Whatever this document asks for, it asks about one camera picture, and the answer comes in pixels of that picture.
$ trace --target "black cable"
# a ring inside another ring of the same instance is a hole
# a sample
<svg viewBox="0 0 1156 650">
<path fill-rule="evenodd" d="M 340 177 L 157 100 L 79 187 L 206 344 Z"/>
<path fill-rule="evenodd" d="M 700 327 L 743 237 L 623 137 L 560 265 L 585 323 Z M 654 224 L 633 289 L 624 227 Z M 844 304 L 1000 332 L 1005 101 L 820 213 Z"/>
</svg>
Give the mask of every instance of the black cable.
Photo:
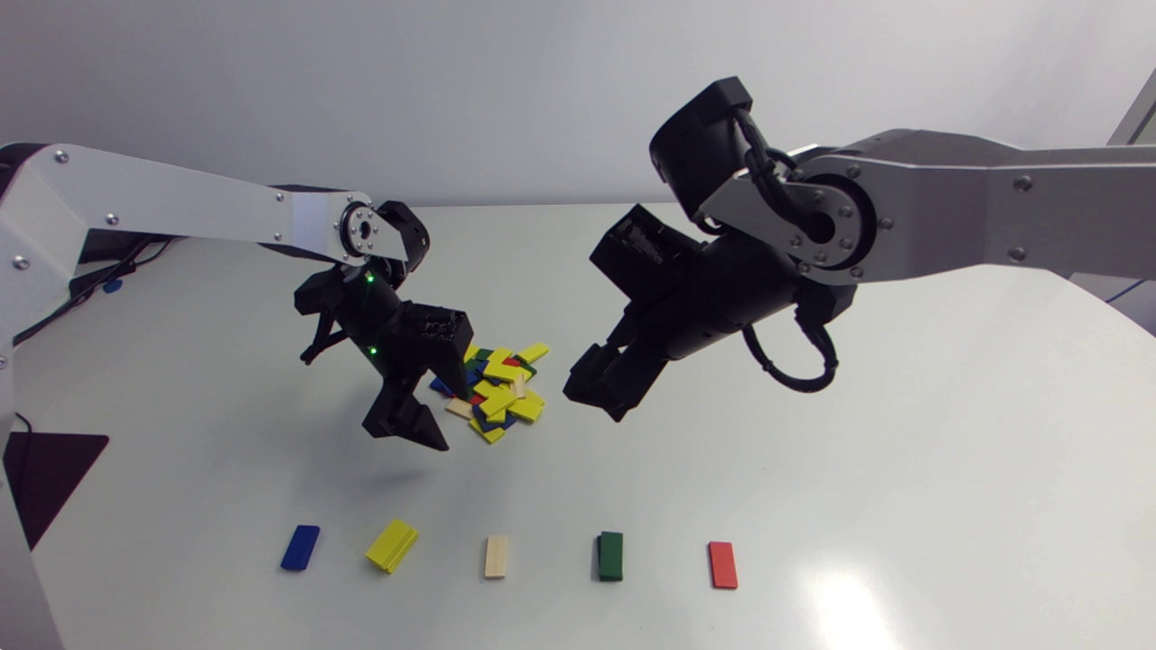
<svg viewBox="0 0 1156 650">
<path fill-rule="evenodd" d="M 147 258 L 138 261 L 136 266 L 144 266 L 146 264 L 148 264 L 148 263 L 155 260 L 156 258 L 161 257 L 162 254 L 164 254 L 165 249 L 169 248 L 169 244 L 171 244 L 173 242 L 176 242 L 176 239 L 169 239 L 168 242 L 164 243 L 164 245 L 161 246 L 161 250 L 158 250 L 155 253 L 150 254 L 149 257 L 147 257 Z"/>
<path fill-rule="evenodd" d="M 831 337 L 828 335 L 827 328 L 822 325 L 807 325 L 799 323 L 802 328 L 803 334 L 807 335 L 807 340 L 810 341 L 813 346 L 823 355 L 823 374 L 814 379 L 800 379 L 798 377 L 792 377 L 786 372 L 779 370 L 775 367 L 775 363 L 766 357 L 766 353 L 763 352 L 763 346 L 758 344 L 758 335 L 755 334 L 755 328 L 747 325 L 742 328 L 742 339 L 747 341 L 747 349 L 750 350 L 751 356 L 755 361 L 763 367 L 775 381 L 783 384 L 784 386 L 799 391 L 801 393 L 814 393 L 818 392 L 827 386 L 831 385 L 835 381 L 835 370 L 839 365 L 839 360 L 835 354 L 835 342 L 831 341 Z"/>
<path fill-rule="evenodd" d="M 75 296 L 68 298 L 67 301 L 65 301 L 65 303 L 62 305 L 58 306 L 55 309 L 55 311 L 53 311 L 52 313 L 50 313 L 49 316 L 46 316 L 43 320 L 40 320 L 36 325 L 32 325 L 28 330 L 24 330 L 23 332 L 21 332 L 18 334 L 16 334 L 15 337 L 13 337 L 12 345 L 13 346 L 18 346 L 20 344 L 27 341 L 28 339 L 31 339 L 36 334 L 39 334 L 42 330 L 44 330 L 50 324 L 52 324 L 53 320 L 55 320 L 57 318 L 60 318 L 61 316 L 68 313 L 69 311 L 72 311 L 75 308 L 77 308 L 80 304 L 82 304 L 84 301 L 87 301 L 92 295 L 92 291 L 95 291 L 96 289 L 98 289 L 105 282 L 108 282 L 108 281 L 117 278 L 118 274 L 126 266 L 128 266 L 129 264 L 132 264 L 136 259 L 136 256 L 141 254 L 141 251 L 143 251 L 146 248 L 149 246 L 149 244 L 153 244 L 155 242 L 156 242 L 156 239 L 153 238 L 153 237 L 146 237 L 144 239 L 142 239 L 141 243 L 136 244 L 136 246 L 127 256 L 125 256 L 125 259 L 123 259 L 119 263 L 110 266 L 109 267 L 109 272 L 105 273 L 104 275 L 102 275 L 99 280 L 96 280 L 88 288 L 86 288 L 84 290 L 77 293 Z"/>
<path fill-rule="evenodd" d="M 1124 289 L 1124 290 L 1122 290 L 1122 291 L 1120 291 L 1119 294 L 1116 294 L 1114 296 L 1112 296 L 1112 297 L 1107 298 L 1107 300 L 1106 300 L 1106 301 L 1104 301 L 1104 302 L 1106 302 L 1107 304 L 1112 304 L 1113 302 L 1116 302 L 1116 300 L 1117 300 L 1117 298 L 1121 298 L 1121 297 L 1124 297 L 1125 295 L 1127 295 L 1127 294 L 1128 294 L 1128 291 L 1131 291 L 1132 289 L 1135 289 L 1136 287 L 1139 287 L 1140 285 L 1143 285 L 1143 283 L 1144 283 L 1144 282 L 1147 282 L 1147 281 L 1148 281 L 1148 280 L 1136 280 L 1136 281 L 1135 281 L 1135 282 L 1133 282 L 1132 285 L 1128 285 L 1128 288 L 1127 288 L 1127 289 Z"/>
<path fill-rule="evenodd" d="M 28 433 L 31 434 L 32 433 L 32 423 L 28 421 L 28 418 L 24 418 L 23 415 L 21 415 L 18 411 L 16 412 L 16 418 L 20 418 L 20 421 L 23 422 L 25 427 L 28 427 Z"/>
</svg>

